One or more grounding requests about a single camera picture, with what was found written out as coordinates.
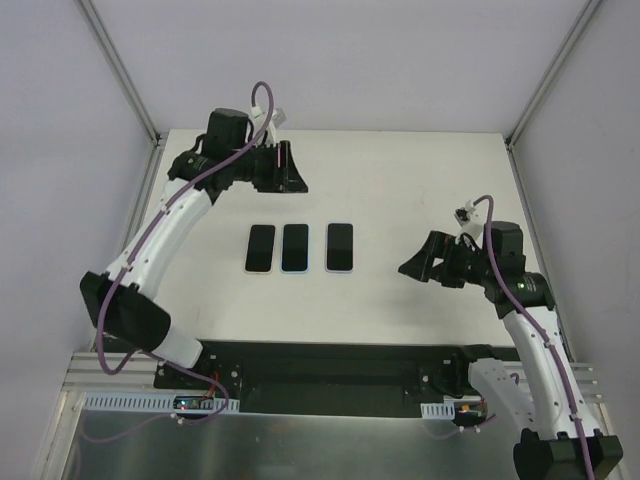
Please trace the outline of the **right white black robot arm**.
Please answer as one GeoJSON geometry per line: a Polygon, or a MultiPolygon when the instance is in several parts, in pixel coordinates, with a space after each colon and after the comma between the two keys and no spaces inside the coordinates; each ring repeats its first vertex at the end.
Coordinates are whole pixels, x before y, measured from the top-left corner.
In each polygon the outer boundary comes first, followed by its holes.
{"type": "Polygon", "coordinates": [[[496,359],[465,360],[450,369],[452,387],[480,393],[516,431],[513,461],[521,479],[605,479],[623,458],[586,405],[562,345],[546,279],[525,269],[523,232],[512,222],[486,226],[483,242],[466,232],[430,232],[398,268],[420,282],[483,288],[517,350],[529,390],[496,359]]]}

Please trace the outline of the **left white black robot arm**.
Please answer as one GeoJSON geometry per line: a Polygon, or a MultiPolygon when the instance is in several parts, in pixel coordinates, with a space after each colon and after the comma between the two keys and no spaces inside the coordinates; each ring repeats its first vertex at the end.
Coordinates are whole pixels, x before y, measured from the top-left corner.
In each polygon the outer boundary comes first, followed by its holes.
{"type": "Polygon", "coordinates": [[[174,327],[154,301],[162,278],[190,230],[236,182],[259,193],[305,193],[291,145],[277,138],[281,110],[258,105],[249,112],[218,108],[195,145],[179,154],[167,172],[158,204],[124,251],[102,273],[87,272],[80,291],[99,334],[177,364],[188,388],[211,377],[203,343],[174,327]]]}

